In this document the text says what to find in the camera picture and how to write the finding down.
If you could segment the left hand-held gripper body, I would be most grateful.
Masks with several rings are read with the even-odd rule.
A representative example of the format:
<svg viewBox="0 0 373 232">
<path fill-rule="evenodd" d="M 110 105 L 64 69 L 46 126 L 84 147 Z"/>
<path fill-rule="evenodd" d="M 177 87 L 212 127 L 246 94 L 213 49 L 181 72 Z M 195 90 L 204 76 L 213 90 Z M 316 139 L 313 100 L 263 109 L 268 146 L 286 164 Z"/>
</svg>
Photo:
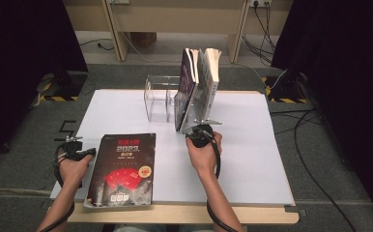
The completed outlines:
<svg viewBox="0 0 373 232">
<path fill-rule="evenodd" d="M 63 144 L 59 145 L 55 152 L 57 159 L 82 160 L 87 153 L 82 150 L 80 137 L 67 136 Z"/>
</svg>

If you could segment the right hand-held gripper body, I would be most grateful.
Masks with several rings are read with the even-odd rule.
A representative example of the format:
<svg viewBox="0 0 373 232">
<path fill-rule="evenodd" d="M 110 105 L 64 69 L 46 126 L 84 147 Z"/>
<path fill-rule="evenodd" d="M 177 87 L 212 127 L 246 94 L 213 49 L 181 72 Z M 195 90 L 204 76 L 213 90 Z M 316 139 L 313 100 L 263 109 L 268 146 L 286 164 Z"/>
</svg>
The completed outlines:
<svg viewBox="0 0 373 232">
<path fill-rule="evenodd" d="M 208 144 L 217 147 L 215 131 L 209 124 L 198 124 L 185 130 L 186 145 L 193 148 L 204 148 Z"/>
</svg>

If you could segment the dark brown magazine red print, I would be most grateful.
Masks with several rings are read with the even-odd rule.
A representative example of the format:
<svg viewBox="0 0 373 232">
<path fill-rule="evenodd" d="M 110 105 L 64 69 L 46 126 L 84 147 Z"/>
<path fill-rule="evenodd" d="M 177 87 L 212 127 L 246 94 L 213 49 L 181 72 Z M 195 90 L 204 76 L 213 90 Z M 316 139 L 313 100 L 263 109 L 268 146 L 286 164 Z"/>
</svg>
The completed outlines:
<svg viewBox="0 0 373 232">
<path fill-rule="evenodd" d="M 152 204 L 156 135 L 106 134 L 100 142 L 86 208 Z"/>
</svg>

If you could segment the white book with picture grid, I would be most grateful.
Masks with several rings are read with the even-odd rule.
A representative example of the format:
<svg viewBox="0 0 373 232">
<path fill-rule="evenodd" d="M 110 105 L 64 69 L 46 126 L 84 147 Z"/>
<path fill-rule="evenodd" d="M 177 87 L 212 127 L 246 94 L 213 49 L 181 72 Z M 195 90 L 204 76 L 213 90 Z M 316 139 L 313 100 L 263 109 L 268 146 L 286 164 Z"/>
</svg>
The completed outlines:
<svg viewBox="0 0 373 232">
<path fill-rule="evenodd" d="M 210 120 L 215 94 L 219 83 L 219 58 L 222 51 L 206 48 L 198 53 L 198 89 L 194 97 L 196 121 L 203 123 Z"/>
</svg>

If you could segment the clear acrylic book rack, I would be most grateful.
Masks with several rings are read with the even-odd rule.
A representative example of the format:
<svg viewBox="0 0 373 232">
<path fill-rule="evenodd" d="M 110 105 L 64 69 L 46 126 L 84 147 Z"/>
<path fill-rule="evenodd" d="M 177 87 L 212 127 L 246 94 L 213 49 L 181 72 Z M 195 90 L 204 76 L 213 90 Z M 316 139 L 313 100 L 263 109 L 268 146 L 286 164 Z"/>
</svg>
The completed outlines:
<svg viewBox="0 0 373 232">
<path fill-rule="evenodd" d="M 147 118 L 150 122 L 175 122 L 175 96 L 179 88 L 179 77 L 170 75 L 148 75 L 145 81 L 144 103 Z M 193 97 L 191 117 L 197 116 L 200 121 L 210 116 L 214 97 L 211 89 L 202 89 L 201 85 Z"/>
</svg>

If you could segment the person's left hand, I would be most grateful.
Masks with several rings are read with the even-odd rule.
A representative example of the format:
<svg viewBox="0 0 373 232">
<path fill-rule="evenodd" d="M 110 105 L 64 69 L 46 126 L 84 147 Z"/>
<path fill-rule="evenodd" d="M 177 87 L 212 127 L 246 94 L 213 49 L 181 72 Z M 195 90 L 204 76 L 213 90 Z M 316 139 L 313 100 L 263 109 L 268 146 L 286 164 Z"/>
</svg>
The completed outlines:
<svg viewBox="0 0 373 232">
<path fill-rule="evenodd" d="M 59 170 L 63 180 L 62 187 L 78 188 L 92 159 L 91 155 L 87 155 L 81 160 L 59 159 Z"/>
</svg>

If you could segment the person's right hand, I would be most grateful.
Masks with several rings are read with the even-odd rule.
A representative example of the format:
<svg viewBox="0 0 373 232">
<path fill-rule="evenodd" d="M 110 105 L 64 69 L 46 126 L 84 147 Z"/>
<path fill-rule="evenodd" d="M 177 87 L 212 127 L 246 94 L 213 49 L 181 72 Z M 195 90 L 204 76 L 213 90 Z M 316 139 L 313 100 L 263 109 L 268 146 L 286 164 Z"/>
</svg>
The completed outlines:
<svg viewBox="0 0 373 232">
<path fill-rule="evenodd" d="M 199 174 L 204 172 L 215 173 L 216 156 L 222 153 L 221 139 L 222 135 L 215 131 L 212 142 L 205 147 L 197 148 L 188 137 L 186 138 L 186 146 L 191 164 Z"/>
</svg>

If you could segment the white table cover sheet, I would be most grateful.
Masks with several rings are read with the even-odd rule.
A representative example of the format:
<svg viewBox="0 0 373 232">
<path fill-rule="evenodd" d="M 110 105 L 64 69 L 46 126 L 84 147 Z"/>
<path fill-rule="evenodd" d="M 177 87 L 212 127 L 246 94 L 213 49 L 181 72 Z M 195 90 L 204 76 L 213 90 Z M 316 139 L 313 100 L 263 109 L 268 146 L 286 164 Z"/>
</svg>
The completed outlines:
<svg viewBox="0 0 373 232">
<path fill-rule="evenodd" d="M 217 92 L 212 118 L 222 134 L 219 183 L 234 205 L 292 205 L 294 198 L 276 141 L 266 98 L 249 92 Z M 155 204 L 201 204 L 205 191 L 191 166 L 185 137 L 172 122 L 146 116 L 141 90 L 97 90 L 77 135 L 85 149 L 106 134 L 157 135 Z"/>
</svg>

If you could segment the stand base with striped tape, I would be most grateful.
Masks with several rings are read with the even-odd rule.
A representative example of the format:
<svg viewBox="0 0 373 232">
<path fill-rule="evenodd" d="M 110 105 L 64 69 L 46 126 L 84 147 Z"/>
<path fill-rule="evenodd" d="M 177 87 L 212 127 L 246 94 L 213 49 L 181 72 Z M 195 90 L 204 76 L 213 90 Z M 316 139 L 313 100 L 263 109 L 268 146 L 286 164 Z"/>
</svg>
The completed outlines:
<svg viewBox="0 0 373 232">
<path fill-rule="evenodd" d="M 305 93 L 296 77 L 262 77 L 270 102 L 307 103 Z"/>
<path fill-rule="evenodd" d="M 87 79 L 86 72 L 67 72 L 62 76 L 52 76 L 40 93 L 41 101 L 77 101 Z"/>
</svg>

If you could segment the black curtain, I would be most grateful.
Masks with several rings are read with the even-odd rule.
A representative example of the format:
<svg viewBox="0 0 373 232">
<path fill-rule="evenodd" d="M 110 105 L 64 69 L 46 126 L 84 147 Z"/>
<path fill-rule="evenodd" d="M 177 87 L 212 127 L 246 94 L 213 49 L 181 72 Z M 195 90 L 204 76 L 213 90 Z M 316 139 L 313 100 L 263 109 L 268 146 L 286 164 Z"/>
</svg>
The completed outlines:
<svg viewBox="0 0 373 232">
<path fill-rule="evenodd" d="M 306 75 L 373 202 L 373 0 L 293 0 L 273 65 Z"/>
<path fill-rule="evenodd" d="M 86 70 L 63 0 L 0 0 L 0 150 L 46 74 Z"/>
</svg>

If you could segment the brown cardboard box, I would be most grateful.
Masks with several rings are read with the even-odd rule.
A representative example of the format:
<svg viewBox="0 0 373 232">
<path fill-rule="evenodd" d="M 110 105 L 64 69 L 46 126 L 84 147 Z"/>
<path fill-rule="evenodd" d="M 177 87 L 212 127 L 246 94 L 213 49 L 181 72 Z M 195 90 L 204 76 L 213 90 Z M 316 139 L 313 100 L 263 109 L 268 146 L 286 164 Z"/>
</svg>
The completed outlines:
<svg viewBox="0 0 373 232">
<path fill-rule="evenodd" d="M 157 41 L 156 32 L 131 32 L 131 41 L 137 46 L 149 47 Z"/>
</svg>

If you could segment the beige wooden office desk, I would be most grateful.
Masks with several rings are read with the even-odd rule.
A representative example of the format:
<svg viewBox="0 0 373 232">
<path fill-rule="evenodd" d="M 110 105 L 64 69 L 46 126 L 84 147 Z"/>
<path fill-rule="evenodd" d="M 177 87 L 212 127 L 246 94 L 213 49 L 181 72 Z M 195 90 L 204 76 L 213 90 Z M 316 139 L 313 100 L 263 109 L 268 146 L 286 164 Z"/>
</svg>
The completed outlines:
<svg viewBox="0 0 373 232">
<path fill-rule="evenodd" d="M 252 10 L 250 0 L 62 0 L 76 31 L 108 31 L 120 62 L 127 59 L 131 32 L 221 34 L 229 61 L 238 61 L 243 35 L 261 35 L 268 27 L 281 34 L 294 0 L 272 0 Z"/>
</svg>

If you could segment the grey table bracket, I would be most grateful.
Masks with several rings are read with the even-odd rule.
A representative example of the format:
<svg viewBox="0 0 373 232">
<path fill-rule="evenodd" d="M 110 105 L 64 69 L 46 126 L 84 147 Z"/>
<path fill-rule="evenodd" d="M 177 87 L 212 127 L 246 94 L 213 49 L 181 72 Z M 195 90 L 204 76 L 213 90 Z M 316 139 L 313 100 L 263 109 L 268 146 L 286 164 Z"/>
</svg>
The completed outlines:
<svg viewBox="0 0 373 232">
<path fill-rule="evenodd" d="M 300 217 L 307 217 L 307 210 L 300 209 L 298 206 L 285 206 L 286 213 L 297 213 Z"/>
</svg>

